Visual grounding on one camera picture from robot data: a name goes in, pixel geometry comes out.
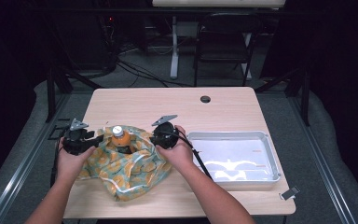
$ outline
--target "person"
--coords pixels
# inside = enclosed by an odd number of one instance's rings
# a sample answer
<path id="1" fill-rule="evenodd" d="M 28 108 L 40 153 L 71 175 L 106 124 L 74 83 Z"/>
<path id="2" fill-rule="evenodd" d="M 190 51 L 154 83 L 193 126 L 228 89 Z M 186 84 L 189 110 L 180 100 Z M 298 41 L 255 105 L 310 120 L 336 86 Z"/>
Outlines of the person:
<path id="1" fill-rule="evenodd" d="M 95 150 L 95 147 L 90 147 L 75 156 L 63 150 L 62 141 L 63 138 L 59 143 L 56 181 L 25 223 L 62 223 L 71 188 L 80 174 L 84 161 Z"/>
<path id="2" fill-rule="evenodd" d="M 175 125 L 175 128 L 179 131 L 181 137 L 186 138 L 183 127 Z M 214 183 L 194 164 L 192 148 L 183 139 L 179 138 L 173 148 L 165 149 L 156 146 L 156 149 L 187 181 L 210 223 L 255 223 L 240 202 Z M 60 150 L 57 180 L 26 223 L 62 222 L 70 189 L 80 173 L 83 162 L 94 150 L 95 147 L 91 147 L 79 156 Z"/>

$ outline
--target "wooden table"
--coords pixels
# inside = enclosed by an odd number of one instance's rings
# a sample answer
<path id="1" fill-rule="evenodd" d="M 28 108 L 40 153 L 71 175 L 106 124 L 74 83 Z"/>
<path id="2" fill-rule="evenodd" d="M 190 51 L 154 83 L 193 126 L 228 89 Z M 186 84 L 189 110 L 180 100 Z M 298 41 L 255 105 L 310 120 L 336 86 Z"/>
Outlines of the wooden table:
<path id="1" fill-rule="evenodd" d="M 201 96 L 211 97 L 208 104 Z M 88 130 L 130 125 L 153 132 L 151 124 L 164 115 L 178 115 L 172 124 L 186 131 L 262 131 L 269 134 L 255 92 L 251 88 L 99 89 L 83 119 Z M 251 215 L 290 215 L 293 199 L 280 198 L 289 189 L 272 144 L 281 179 L 271 190 L 230 191 Z M 115 202 L 99 178 L 77 180 L 72 187 L 65 218 L 204 217 L 194 193 L 172 168 L 169 176 L 146 195 Z"/>

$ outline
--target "silver tray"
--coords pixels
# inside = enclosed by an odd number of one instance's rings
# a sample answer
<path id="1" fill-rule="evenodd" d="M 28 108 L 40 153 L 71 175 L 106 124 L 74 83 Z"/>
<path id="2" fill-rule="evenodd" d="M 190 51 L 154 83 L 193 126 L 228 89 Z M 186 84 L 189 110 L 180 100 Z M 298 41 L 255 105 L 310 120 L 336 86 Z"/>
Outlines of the silver tray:
<path id="1" fill-rule="evenodd" d="M 187 138 L 213 181 L 225 189 L 269 189 L 281 177 L 263 132 L 193 132 Z M 196 158 L 194 163 L 200 167 Z"/>

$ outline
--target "orange bottle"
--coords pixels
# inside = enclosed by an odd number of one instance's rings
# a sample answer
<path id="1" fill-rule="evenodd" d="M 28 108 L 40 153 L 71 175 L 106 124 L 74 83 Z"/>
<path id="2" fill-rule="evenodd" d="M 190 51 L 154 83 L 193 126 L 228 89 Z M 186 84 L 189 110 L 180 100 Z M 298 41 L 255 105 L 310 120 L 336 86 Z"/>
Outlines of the orange bottle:
<path id="1" fill-rule="evenodd" d="M 117 147 L 117 152 L 131 154 L 134 150 L 131 147 L 130 134 L 123 130 L 121 126 L 113 127 L 112 143 Z"/>

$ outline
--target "plastic bag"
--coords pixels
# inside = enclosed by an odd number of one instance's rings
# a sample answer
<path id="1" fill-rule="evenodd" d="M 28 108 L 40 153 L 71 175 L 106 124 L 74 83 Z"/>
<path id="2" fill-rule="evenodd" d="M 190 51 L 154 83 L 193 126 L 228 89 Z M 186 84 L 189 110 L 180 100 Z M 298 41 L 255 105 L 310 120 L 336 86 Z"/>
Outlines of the plastic bag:
<path id="1" fill-rule="evenodd" d="M 79 178 L 101 178 L 115 200 L 125 202 L 150 191 L 168 175 L 171 165 L 150 142 L 151 133 L 131 126 L 121 127 L 131 135 L 135 152 L 117 152 L 111 140 L 113 127 L 100 129 L 97 134 L 103 134 L 103 141 L 83 165 Z"/>

